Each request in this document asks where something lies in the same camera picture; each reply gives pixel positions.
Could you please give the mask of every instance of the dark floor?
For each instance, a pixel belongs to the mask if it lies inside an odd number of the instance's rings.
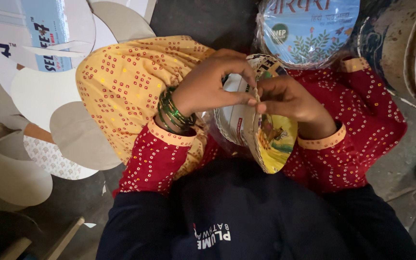
[[[158,36],[189,35],[213,48],[248,52],[254,37],[257,8],[245,0],[158,1],[151,27]],[[367,174],[377,194],[389,201],[416,243],[416,109],[395,98],[409,129],[389,154]],[[42,257],[78,216],[97,226],[81,226],[59,259],[92,260],[112,207],[111,190],[118,183],[123,165],[100,171],[83,180],[53,176],[49,199],[17,213],[0,211],[0,240],[26,236],[33,241],[29,251]],[[102,194],[104,182],[107,192]]]

